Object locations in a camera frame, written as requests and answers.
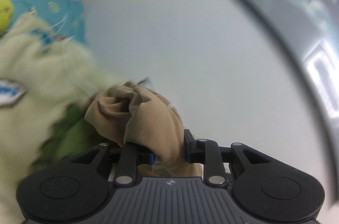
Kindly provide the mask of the tan t-shirt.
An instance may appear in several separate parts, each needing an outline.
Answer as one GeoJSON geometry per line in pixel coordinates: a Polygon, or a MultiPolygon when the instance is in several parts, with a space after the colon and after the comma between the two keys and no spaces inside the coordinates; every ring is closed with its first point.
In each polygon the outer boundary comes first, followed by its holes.
{"type": "Polygon", "coordinates": [[[85,120],[104,138],[124,145],[132,142],[150,149],[155,164],[141,164],[141,176],[201,176],[200,164],[185,159],[183,121],[177,109],[159,93],[127,82],[97,96],[85,120]]]}

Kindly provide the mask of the light green fleece blanket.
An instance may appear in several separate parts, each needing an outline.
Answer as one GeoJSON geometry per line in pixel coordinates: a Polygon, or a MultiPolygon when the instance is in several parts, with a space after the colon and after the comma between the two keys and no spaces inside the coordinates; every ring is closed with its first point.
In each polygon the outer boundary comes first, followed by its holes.
{"type": "Polygon", "coordinates": [[[101,141],[85,113],[115,83],[86,46],[33,14],[2,36],[2,223],[24,220],[15,199],[21,180],[101,141]]]}

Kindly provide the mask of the green plush toy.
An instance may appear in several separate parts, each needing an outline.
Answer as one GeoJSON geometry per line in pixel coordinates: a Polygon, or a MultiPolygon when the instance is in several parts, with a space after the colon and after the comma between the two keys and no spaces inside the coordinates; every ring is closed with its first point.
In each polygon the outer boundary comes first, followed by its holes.
{"type": "Polygon", "coordinates": [[[0,35],[3,35],[13,18],[14,6],[11,0],[0,0],[0,35]]]}

